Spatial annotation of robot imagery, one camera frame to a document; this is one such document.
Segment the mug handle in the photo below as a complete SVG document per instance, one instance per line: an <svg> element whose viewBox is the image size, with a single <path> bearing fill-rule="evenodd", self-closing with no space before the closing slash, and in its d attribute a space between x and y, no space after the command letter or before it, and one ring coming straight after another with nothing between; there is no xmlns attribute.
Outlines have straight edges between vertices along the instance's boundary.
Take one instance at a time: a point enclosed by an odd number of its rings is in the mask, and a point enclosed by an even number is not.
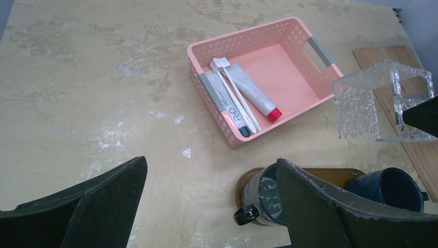
<svg viewBox="0 0 438 248"><path fill-rule="evenodd" d="M429 200L429 195L427 194L427 192L422 192L421 193L421 197L423 198L424 202Z"/></svg>
<svg viewBox="0 0 438 248"><path fill-rule="evenodd" d="M239 226L248 224L260 216L259 210L254 204L245 205L237 210L233 215L233 219Z"/></svg>

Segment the pink plastic basket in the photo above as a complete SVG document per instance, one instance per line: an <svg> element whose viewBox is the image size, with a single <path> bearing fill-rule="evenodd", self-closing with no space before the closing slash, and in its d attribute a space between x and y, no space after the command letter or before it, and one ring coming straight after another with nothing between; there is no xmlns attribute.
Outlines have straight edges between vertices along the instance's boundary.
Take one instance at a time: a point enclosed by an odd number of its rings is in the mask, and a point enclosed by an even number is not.
<svg viewBox="0 0 438 248"><path fill-rule="evenodd" d="M327 66L323 71L304 50L306 42ZM342 76L316 38L296 17L193 43L187 48L187 53L190 77L231 148L237 148L330 99L333 97L333 80ZM270 122L246 99L262 131L243 137L227 111L217 108L199 78L210 70L210 61L214 57L226 57L231 64L238 63L283 115Z"/></svg>

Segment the gray wall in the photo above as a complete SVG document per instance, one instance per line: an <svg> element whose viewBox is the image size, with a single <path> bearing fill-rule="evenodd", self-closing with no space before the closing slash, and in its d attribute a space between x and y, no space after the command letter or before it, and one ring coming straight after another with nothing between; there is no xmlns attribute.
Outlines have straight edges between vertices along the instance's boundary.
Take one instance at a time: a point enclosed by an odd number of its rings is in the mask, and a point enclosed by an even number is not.
<svg viewBox="0 0 438 248"><path fill-rule="evenodd" d="M401 9L404 31L421 65L432 73L438 90L438 0L361 0Z"/></svg>
<svg viewBox="0 0 438 248"><path fill-rule="evenodd" d="M13 0L0 0L0 41L2 40L3 31L8 22Z"/></svg>

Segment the red toothpaste cap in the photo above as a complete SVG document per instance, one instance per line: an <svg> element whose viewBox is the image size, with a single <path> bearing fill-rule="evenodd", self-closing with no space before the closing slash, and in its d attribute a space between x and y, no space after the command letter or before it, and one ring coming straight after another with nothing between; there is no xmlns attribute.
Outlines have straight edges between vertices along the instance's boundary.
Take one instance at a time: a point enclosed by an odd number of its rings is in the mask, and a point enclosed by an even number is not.
<svg viewBox="0 0 438 248"><path fill-rule="evenodd" d="M283 114L283 113L282 113L280 110L278 110L277 108L275 108L272 112L270 112L270 113L267 115L267 118L268 118L270 121L274 122L274 121L276 121L278 118L280 118L280 116L281 116L282 114Z"/></svg>

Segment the dark blue mug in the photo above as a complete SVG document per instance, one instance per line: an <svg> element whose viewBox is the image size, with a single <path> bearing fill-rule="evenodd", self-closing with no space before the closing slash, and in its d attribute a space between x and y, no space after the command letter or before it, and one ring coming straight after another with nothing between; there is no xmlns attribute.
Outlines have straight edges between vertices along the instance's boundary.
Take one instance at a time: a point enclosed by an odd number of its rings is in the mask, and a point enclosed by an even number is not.
<svg viewBox="0 0 438 248"><path fill-rule="evenodd" d="M425 192L398 168L386 168L350 180L345 188L353 194L388 206L423 212Z"/></svg>

